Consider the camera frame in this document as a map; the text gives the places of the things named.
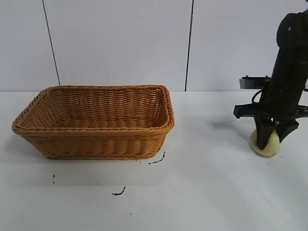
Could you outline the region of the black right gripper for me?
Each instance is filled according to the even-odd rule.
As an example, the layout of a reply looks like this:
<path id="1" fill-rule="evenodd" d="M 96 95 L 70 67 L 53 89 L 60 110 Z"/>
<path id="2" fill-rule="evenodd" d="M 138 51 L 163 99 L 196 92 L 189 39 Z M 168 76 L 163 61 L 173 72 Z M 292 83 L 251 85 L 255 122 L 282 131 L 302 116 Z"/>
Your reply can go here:
<path id="1" fill-rule="evenodd" d="M 307 91 L 306 81 L 292 81 L 283 89 L 276 89 L 270 94 L 269 80 L 241 80 L 240 88 L 258 90 L 252 97 L 251 103 L 236 105 L 233 114 L 236 118 L 254 117 L 257 131 L 257 147 L 264 149 L 274 129 L 279 141 L 282 142 L 290 133 L 295 131 L 299 123 L 294 120 L 308 116 L 308 107 L 299 105 L 302 92 Z M 274 125 L 270 118 L 283 120 Z"/>

